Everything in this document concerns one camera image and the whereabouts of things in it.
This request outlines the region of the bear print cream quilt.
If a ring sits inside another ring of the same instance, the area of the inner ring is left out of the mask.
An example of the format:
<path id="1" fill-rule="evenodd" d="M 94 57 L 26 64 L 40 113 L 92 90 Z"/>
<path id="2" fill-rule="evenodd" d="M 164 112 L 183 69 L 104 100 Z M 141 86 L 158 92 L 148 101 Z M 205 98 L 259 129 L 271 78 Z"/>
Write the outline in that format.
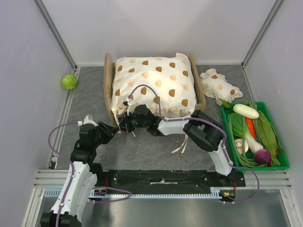
<path id="1" fill-rule="evenodd" d="M 182 117 L 195 110 L 194 79 L 186 55 L 123 57 L 115 61 L 115 68 L 111 111 L 119 128 L 118 117 L 126 112 L 123 102 L 128 97 L 156 116 Z"/>

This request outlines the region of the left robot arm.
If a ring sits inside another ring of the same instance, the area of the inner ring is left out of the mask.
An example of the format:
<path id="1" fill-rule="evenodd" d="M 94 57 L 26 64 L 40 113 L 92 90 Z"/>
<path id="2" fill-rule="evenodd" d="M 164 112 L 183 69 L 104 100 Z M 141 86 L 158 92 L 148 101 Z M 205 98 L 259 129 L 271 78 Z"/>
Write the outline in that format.
<path id="1" fill-rule="evenodd" d="M 67 159 L 69 172 L 51 211 L 40 218 L 43 227 L 80 227 L 93 186 L 104 181 L 101 164 L 94 163 L 96 149 L 109 143 L 119 129 L 93 120 L 78 121 L 76 125 L 80 128 L 79 139 Z"/>

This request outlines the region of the wooden pet bed frame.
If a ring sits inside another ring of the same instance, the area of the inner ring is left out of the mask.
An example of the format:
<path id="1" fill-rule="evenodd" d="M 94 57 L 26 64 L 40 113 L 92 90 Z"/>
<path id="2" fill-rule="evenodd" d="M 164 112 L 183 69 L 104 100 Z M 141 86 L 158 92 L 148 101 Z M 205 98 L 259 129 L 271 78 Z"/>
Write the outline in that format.
<path id="1" fill-rule="evenodd" d="M 199 78 L 198 70 L 196 67 L 196 61 L 194 58 L 193 53 L 189 53 L 187 56 L 190 64 L 191 64 L 191 71 L 194 79 L 194 88 L 195 88 L 195 94 L 196 94 L 196 110 L 201 110 L 202 112 L 205 111 L 207 103 L 205 99 L 205 95 L 202 89 L 202 83 Z M 114 114 L 111 111 L 111 100 L 112 100 L 112 94 L 113 94 L 113 81 L 115 77 L 115 63 L 113 62 L 112 56 L 110 53 L 106 53 L 105 55 L 105 66 L 104 66 L 104 76 L 103 76 L 103 85 L 104 85 L 104 99 L 106 104 L 107 113 L 109 115 L 109 118 L 114 126 L 117 126 L 117 123 L 114 119 Z"/>

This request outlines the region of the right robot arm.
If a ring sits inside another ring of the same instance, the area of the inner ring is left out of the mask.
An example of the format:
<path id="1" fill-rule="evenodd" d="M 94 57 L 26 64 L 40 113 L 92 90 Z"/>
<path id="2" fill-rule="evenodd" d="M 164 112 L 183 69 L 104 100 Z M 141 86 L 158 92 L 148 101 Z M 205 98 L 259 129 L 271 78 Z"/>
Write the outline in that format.
<path id="1" fill-rule="evenodd" d="M 132 113 L 124 113 L 118 117 L 118 122 L 124 132 L 145 128 L 155 137 L 187 135 L 199 148 L 209 153 L 218 173 L 218 183 L 228 186 L 233 182 L 232 161 L 224 144 L 226 133 L 218 122 L 201 110 L 195 110 L 191 115 L 184 117 L 167 118 L 155 116 L 146 105 L 139 105 Z"/>

